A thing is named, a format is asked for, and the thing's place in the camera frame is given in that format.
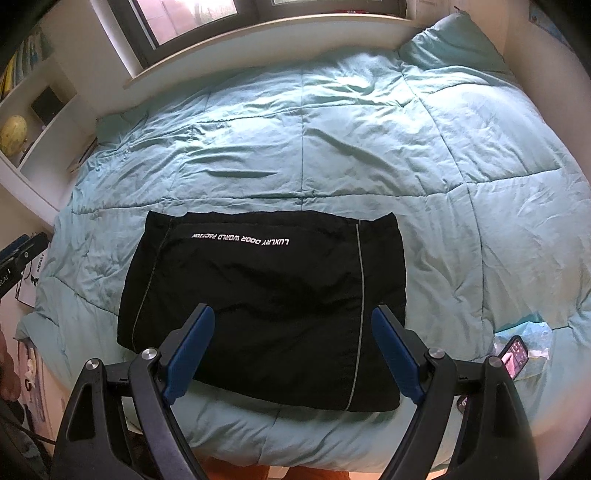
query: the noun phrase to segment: reflective piping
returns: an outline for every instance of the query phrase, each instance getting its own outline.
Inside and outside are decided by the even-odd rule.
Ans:
[[[158,247],[158,251],[156,252],[156,258],[154,259],[154,265],[152,266],[152,273],[150,274],[150,280],[148,280],[148,286],[146,287],[146,291],[144,292],[144,298],[142,299],[142,303],[139,304],[138,314],[135,316],[134,327],[131,330],[131,346],[134,349],[134,351],[136,350],[135,349],[135,327],[138,324],[139,313],[142,311],[142,307],[144,306],[146,296],[148,296],[148,290],[150,289],[150,285],[152,283],[152,278],[154,278],[154,271],[156,271],[156,264],[158,263],[158,256],[160,255],[160,251],[162,250],[162,247],[164,246],[164,242],[168,238],[168,234],[170,233],[170,229],[172,227],[173,227],[173,219],[170,219],[170,221],[168,222],[168,230],[166,230],[166,234],[164,235],[162,242],[160,242],[160,246]]]
[[[345,407],[345,411],[351,406],[353,395],[355,395],[355,384],[357,383],[357,373],[359,372],[359,357],[361,356],[361,339],[363,334],[363,314],[365,310],[365,275],[363,274],[363,257],[361,256],[361,239],[359,238],[359,224],[357,222],[355,229],[357,231],[357,248],[359,250],[359,266],[361,268],[361,321],[359,322],[359,341],[357,343],[357,360],[355,362],[355,375],[353,376],[353,386],[351,387],[351,395],[349,396],[349,403]]]

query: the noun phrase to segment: cable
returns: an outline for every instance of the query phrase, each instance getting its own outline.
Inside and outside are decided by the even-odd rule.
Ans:
[[[41,435],[38,435],[36,433],[33,433],[30,430],[27,430],[22,425],[19,425],[17,422],[12,421],[11,419],[5,417],[1,413],[0,413],[0,419],[4,420],[6,423],[8,423],[9,425],[12,425],[14,428],[20,430],[21,432],[26,433],[32,439],[39,440],[40,442],[43,442],[43,443],[48,443],[49,445],[55,445],[56,444],[53,440],[47,439],[45,437],[42,437]]]

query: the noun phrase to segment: bed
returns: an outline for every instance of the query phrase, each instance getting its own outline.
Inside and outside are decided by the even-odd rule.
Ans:
[[[549,359],[516,385],[538,446],[571,422],[561,406],[585,389],[591,365],[591,191],[467,14],[397,51],[347,48],[193,80],[103,118],[98,137],[17,331],[64,385],[91,357],[132,355],[115,341],[117,314],[150,210],[394,212],[407,327],[473,360],[499,332],[548,326]],[[194,382],[173,411],[202,455],[379,472],[414,405],[320,411]],[[460,423],[454,409],[434,467],[450,459]],[[543,478],[560,455],[540,455]]]

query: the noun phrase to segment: black garment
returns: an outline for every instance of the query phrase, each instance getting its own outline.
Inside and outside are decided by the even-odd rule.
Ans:
[[[393,214],[150,212],[117,340],[158,346],[207,303],[216,329],[195,379],[280,404],[390,411],[400,393],[370,317],[386,302],[403,322],[405,285]]]

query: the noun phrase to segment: globe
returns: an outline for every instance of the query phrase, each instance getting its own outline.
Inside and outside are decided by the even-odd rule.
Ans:
[[[0,131],[0,150],[12,157],[22,150],[27,140],[27,121],[20,115],[13,115]]]

